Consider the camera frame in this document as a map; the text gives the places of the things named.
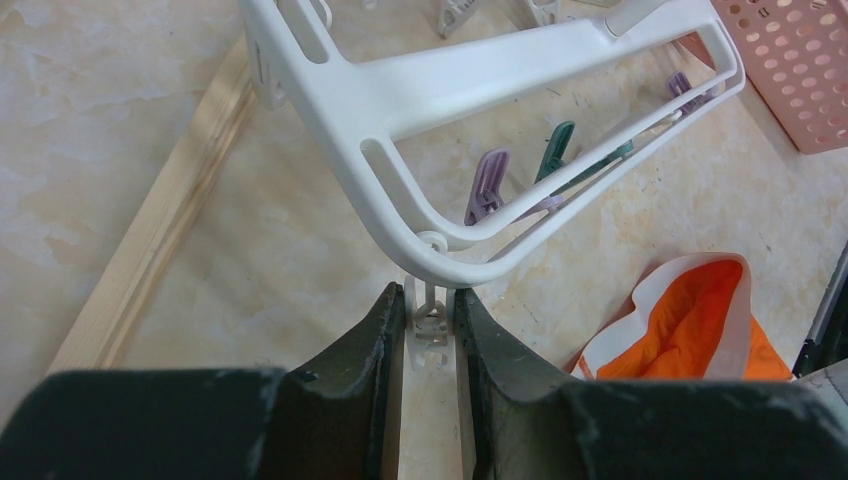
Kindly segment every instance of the wooden strip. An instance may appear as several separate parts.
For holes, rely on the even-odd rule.
[[[242,38],[200,100],[48,373],[109,368],[120,361],[123,347],[203,207],[255,99]]]

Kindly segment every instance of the pink plastic basket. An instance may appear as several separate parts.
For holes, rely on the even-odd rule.
[[[712,0],[804,154],[848,146],[848,0]]]

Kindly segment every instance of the marble floor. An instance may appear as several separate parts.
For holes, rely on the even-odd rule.
[[[331,34],[352,61],[516,30],[498,2],[449,41],[433,31],[436,0],[372,12],[328,3]],[[224,0],[0,1],[0,418],[46,371],[241,34]],[[512,148],[503,191],[512,198],[532,183],[554,126],[577,122],[573,156],[629,112],[663,102],[681,69],[705,74],[685,52],[656,48],[397,145],[428,199],[459,220],[484,152]],[[646,271],[686,253],[739,253],[752,311],[791,365],[848,238],[847,181],[846,151],[799,155],[746,87],[476,290],[505,328],[564,365]],[[486,259],[522,228],[458,255]],[[403,276],[291,105],[258,108],[123,365],[296,367]],[[401,476],[459,478],[454,374],[407,369],[404,382]]]

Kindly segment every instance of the orange and white bag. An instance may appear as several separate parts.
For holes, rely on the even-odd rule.
[[[789,380],[751,315],[751,273],[740,255],[698,253],[657,268],[633,290],[635,309],[601,330],[579,379]]]

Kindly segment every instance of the purple clothespin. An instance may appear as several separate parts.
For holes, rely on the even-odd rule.
[[[692,84],[689,83],[689,78],[686,76],[685,73],[675,72],[674,75],[672,75],[668,79],[668,89],[671,90],[672,95],[674,95],[675,97],[679,97],[684,93],[688,92],[689,90],[692,90]],[[712,87],[711,89],[707,90],[703,95],[700,95],[694,100],[684,104],[682,107],[680,107],[680,110],[683,112],[684,115],[689,115],[705,103],[715,98],[717,93],[718,86]]]
[[[509,148],[497,148],[483,155],[477,164],[477,173],[471,185],[471,196],[468,198],[468,208],[465,210],[465,225],[477,224],[503,206],[500,188],[506,167],[509,165]],[[548,197],[525,212],[515,221],[521,220],[542,210],[556,207],[563,202],[561,195]]]

